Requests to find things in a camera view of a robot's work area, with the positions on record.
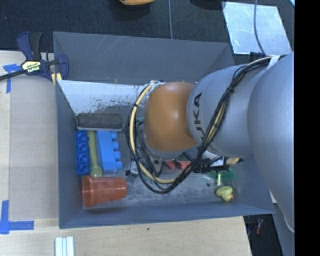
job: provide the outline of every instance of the red object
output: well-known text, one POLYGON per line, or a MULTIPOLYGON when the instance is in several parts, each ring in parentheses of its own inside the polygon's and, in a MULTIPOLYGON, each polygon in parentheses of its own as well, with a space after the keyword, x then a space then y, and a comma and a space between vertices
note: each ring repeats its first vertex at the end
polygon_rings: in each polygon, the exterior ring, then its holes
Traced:
POLYGON ((171 170, 176 167, 176 164, 173 161, 165 161, 165 165, 168 166, 171 170))
POLYGON ((188 165, 191 164, 191 161, 165 161, 166 166, 168 166, 171 170, 174 168, 184 170, 188 165))
POLYGON ((177 161, 175 163, 175 167, 177 167, 178 169, 184 170, 190 164, 191 164, 191 161, 177 161))
POLYGON ((121 177, 85 176, 82 181, 82 198, 86 207, 125 198, 127 183, 121 177))

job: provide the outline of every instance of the lego brick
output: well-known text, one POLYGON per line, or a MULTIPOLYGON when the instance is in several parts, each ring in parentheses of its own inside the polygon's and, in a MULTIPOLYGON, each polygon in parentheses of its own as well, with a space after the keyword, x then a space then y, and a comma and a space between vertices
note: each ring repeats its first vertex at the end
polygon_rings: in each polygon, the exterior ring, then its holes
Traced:
POLYGON ((118 134, 114 131, 97 131, 97 144, 102 170, 104 172, 116 172, 123 169, 120 161, 121 152, 117 141, 118 134))
POLYGON ((77 175, 90 175, 89 137, 86 130, 77 130, 75 138, 75 162, 77 175))

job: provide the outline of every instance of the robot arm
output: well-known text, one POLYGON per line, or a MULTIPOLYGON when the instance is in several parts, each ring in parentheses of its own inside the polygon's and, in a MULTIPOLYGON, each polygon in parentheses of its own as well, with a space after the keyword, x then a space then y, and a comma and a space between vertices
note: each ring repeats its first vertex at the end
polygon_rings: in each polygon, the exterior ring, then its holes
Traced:
POLYGON ((294 229, 293 184, 293 69, 294 53, 270 65, 272 57, 233 66, 204 77, 196 86, 188 83, 151 83, 145 87, 129 117, 129 145, 139 175, 149 177, 160 194, 181 183, 204 152, 239 159, 254 157, 288 224, 294 229), (142 99, 146 115, 142 140, 155 155, 175 159, 196 148, 197 155, 179 176, 163 180, 140 161, 135 142, 135 115, 142 99))

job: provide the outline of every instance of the yellow object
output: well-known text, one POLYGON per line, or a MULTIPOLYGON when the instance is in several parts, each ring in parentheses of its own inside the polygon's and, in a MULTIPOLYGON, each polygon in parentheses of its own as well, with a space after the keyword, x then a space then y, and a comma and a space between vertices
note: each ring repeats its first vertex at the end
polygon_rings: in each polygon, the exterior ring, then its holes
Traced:
POLYGON ((150 4, 155 0, 119 0, 119 1, 126 6, 139 6, 139 5, 150 4))
POLYGON ((234 195, 232 194, 233 192, 233 189, 232 187, 230 186, 222 186, 222 187, 219 187, 216 191, 215 191, 215 194, 218 196, 218 197, 222 197, 222 199, 224 201, 230 201, 234 198, 234 195))
POLYGON ((218 173, 217 185, 221 185, 221 173, 218 173))
POLYGON ((55 73, 51 74, 51 79, 52 79, 53 85, 56 86, 56 74, 55 73))
POLYGON ((227 165, 235 165, 240 160, 240 157, 230 157, 226 160, 227 165))
POLYGON ((102 168, 99 166, 97 162, 96 155, 96 135, 93 130, 88 130, 87 135, 89 137, 89 148, 90 148, 90 157, 91 157, 91 177, 102 177, 102 168))
POLYGON ((56 86, 56 79, 62 80, 62 76, 61 76, 61 74, 59 72, 58 73, 52 73, 51 74, 51 79, 52 79, 53 85, 56 86))

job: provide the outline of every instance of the wire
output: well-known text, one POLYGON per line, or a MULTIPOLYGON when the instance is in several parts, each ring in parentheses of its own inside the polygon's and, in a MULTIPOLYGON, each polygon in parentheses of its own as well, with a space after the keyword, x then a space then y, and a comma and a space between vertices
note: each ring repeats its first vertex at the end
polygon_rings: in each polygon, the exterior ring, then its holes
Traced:
POLYGON ((171 1, 170 1, 170 0, 168 0, 168 5, 169 5, 169 27, 170 27, 170 36, 171 36, 171 39, 174 39, 173 34, 172 34, 171 1))
POLYGON ((257 43, 258 43, 258 45, 259 45, 259 48, 260 48, 262 54, 263 54, 264 56, 266 56, 266 52, 264 51, 264 49, 263 49, 262 46, 261 46, 261 43, 260 43, 260 40, 259 40, 259 37, 258 37, 258 33, 257 33, 257 24, 256 24, 256 23, 257 23, 257 22, 256 22, 256 20, 257 20, 257 5, 258 5, 258 0, 255 0, 255 4, 254 4, 254 14, 253 14, 254 35, 255 35, 255 39, 256 39, 256 41, 257 41, 257 43))
POLYGON ((270 59, 271 59, 271 56, 257 59, 247 65, 244 65, 238 68, 234 72, 232 76, 232 81, 229 87, 226 89, 223 96, 221 97, 220 101, 218 102, 216 110, 209 122, 209 125, 206 129, 202 142, 198 148, 196 157, 191 161, 191 164, 189 164, 184 170, 182 170, 182 172, 177 177, 171 178, 171 179, 162 179, 155 175, 156 174, 155 167, 153 166, 149 155, 146 154, 143 146, 143 140, 141 138, 141 134, 139 131, 139 126, 141 125, 141 123, 137 125, 137 122, 136 122, 137 109, 140 103, 142 102, 143 98, 149 95, 152 90, 154 90, 155 88, 157 88, 163 83, 160 83, 158 81, 151 81, 149 84, 145 85, 144 89, 142 90, 135 104, 133 105, 130 115, 128 116, 128 119, 127 119, 128 146, 130 148, 133 160, 136 161, 137 163, 137 169, 138 169, 140 179, 151 191, 157 194, 166 194, 172 191, 174 188, 176 188, 182 181, 184 181, 188 177, 190 173, 197 170, 197 165, 201 163, 203 153, 207 150, 208 146, 212 143, 213 139, 217 135, 223 123, 223 120, 227 113, 230 97, 231 97, 231 94, 234 92, 235 87, 240 83, 240 81, 248 72, 268 65, 270 62, 270 59), (141 148, 139 150, 136 146, 137 137, 140 140, 140 144, 141 144, 141 148), (139 155, 139 152, 142 152, 144 158, 146 159, 146 162, 147 162, 146 164, 142 161, 139 155), (157 190, 154 187, 152 187, 146 180, 146 177, 151 179, 153 183, 160 190, 157 190))

